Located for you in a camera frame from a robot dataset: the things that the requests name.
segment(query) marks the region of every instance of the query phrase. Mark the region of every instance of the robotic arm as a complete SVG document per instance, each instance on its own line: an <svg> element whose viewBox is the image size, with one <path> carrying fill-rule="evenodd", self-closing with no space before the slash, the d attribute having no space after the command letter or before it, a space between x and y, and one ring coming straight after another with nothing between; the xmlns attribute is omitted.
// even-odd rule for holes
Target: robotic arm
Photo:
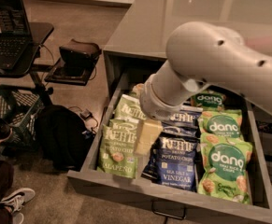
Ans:
<svg viewBox="0 0 272 224"><path fill-rule="evenodd" d="M241 95L272 115L272 57L246 47L235 31L199 21L185 23L169 37L166 56L140 96L148 117L170 117L210 85Z"/></svg>

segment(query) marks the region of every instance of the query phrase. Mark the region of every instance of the plastic crate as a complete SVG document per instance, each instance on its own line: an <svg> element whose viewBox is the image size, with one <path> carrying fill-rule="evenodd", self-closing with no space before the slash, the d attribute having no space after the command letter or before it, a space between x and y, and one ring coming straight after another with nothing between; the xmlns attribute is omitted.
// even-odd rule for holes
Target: plastic crate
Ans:
<svg viewBox="0 0 272 224"><path fill-rule="evenodd" d="M12 135L3 142L6 147L36 150L35 117L43 107L38 94L32 89L0 85L0 118L12 128Z"/></svg>

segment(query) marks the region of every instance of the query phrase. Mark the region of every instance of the shoe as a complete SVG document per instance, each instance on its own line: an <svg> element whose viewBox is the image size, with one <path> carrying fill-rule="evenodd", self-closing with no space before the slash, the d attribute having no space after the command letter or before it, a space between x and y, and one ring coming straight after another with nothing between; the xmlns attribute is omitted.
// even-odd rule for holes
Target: shoe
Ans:
<svg viewBox="0 0 272 224"><path fill-rule="evenodd" d="M11 208L11 213L20 211L25 203L35 197L35 191L28 188L17 189L7 197L3 198L1 204Z"/></svg>
<svg viewBox="0 0 272 224"><path fill-rule="evenodd" d="M13 224L22 224L24 220L24 215L22 213L13 214Z"/></svg>

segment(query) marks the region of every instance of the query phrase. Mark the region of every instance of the open drawer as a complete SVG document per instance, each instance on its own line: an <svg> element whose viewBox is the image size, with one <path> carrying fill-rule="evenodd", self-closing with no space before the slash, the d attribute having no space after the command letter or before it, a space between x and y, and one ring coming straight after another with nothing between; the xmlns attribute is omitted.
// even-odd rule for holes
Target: open drawer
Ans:
<svg viewBox="0 0 272 224"><path fill-rule="evenodd" d="M108 124L112 118L113 110L122 94L130 90L133 76L132 72L122 75L102 124ZM213 223L236 224L272 223L272 188L264 153L251 104L241 101L245 106L246 113L246 129L244 131L246 141L254 144L253 157L248 167L253 201L251 205L153 184L148 179L140 177L149 157L139 158L136 179L96 171L102 125L80 172L69 171L67 176L78 193L151 210L155 214L167 217L187 219L198 223L212 223L212 221Z"/></svg>

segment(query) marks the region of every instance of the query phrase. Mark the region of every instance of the black bag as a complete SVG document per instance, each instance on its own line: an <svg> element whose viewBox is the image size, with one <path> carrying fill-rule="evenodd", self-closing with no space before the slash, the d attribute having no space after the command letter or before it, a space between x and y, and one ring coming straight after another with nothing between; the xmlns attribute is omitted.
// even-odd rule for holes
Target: black bag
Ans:
<svg viewBox="0 0 272 224"><path fill-rule="evenodd" d="M79 171L94 139L79 115L61 105L48 105L37 115L35 132L44 159L62 171Z"/></svg>

